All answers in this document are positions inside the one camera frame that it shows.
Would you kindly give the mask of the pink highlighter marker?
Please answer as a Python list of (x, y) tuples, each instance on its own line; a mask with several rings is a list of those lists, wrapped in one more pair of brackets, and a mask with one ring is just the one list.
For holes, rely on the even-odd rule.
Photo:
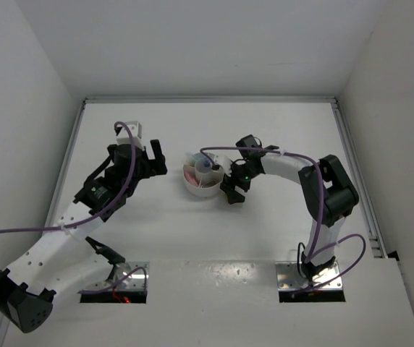
[(193, 186), (195, 186), (195, 187), (197, 187), (197, 186), (198, 186), (198, 181), (197, 181), (197, 179), (196, 179), (196, 177), (195, 177), (195, 174), (192, 174), (192, 173), (190, 173), (190, 172), (188, 172), (188, 171), (185, 171), (185, 172), (184, 172), (184, 178), (186, 179), (186, 181), (187, 181), (189, 184), (191, 184), (191, 185), (193, 185)]

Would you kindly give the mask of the blue highlighter marker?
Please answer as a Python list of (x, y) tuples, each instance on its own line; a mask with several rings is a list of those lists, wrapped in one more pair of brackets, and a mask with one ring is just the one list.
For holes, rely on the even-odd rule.
[(186, 163), (190, 166), (194, 166), (198, 160), (202, 160), (204, 155), (201, 153), (185, 153)]

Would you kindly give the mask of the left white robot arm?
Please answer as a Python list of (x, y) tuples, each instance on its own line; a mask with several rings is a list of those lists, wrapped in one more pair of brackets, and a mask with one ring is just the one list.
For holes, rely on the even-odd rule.
[(0, 312), (20, 331), (38, 329), (61, 299), (102, 292), (126, 259), (91, 234), (124, 207), (139, 181), (167, 173), (158, 140), (149, 158), (138, 140), (108, 147), (107, 159), (85, 180), (65, 213), (21, 257), (0, 269)]

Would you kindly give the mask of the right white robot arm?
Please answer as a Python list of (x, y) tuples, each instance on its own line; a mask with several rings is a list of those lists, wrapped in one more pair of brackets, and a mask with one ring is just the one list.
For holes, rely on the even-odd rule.
[(308, 243), (297, 257), (297, 270), (305, 279), (312, 280), (334, 264), (340, 229), (359, 203), (354, 184), (335, 155), (315, 161), (275, 145), (263, 147), (251, 134), (239, 140), (236, 148), (241, 159), (217, 164), (224, 169), (220, 190), (229, 204), (243, 203), (244, 193), (259, 175), (278, 176), (300, 185), (313, 222)]

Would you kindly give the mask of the white round divided organizer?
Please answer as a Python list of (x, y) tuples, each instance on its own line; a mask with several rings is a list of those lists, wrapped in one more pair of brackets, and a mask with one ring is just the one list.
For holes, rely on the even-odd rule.
[[(209, 159), (208, 154), (204, 155), (203, 159), (205, 159), (205, 158)], [(221, 183), (223, 181), (224, 173), (222, 171), (213, 171), (212, 169), (208, 173), (201, 173), (198, 170), (200, 161), (201, 160), (198, 160), (195, 163), (194, 166), (190, 166), (186, 163), (186, 159), (185, 159), (185, 163), (182, 167), (183, 181), (184, 181), (185, 187), (186, 187), (186, 189), (188, 190), (189, 193), (195, 195), (196, 197), (200, 197), (200, 198), (210, 198), (210, 197), (213, 197), (214, 195), (219, 193), (220, 186), (221, 186)], [(195, 177), (198, 181), (198, 186), (197, 187), (189, 184), (186, 181), (186, 179), (184, 178), (184, 172), (185, 171), (188, 171), (192, 174), (195, 174)], [(215, 187), (212, 187), (212, 188), (209, 188), (209, 189), (201, 189), (201, 187), (200, 187), (201, 184), (208, 183), (210, 181), (218, 181), (219, 183)]]

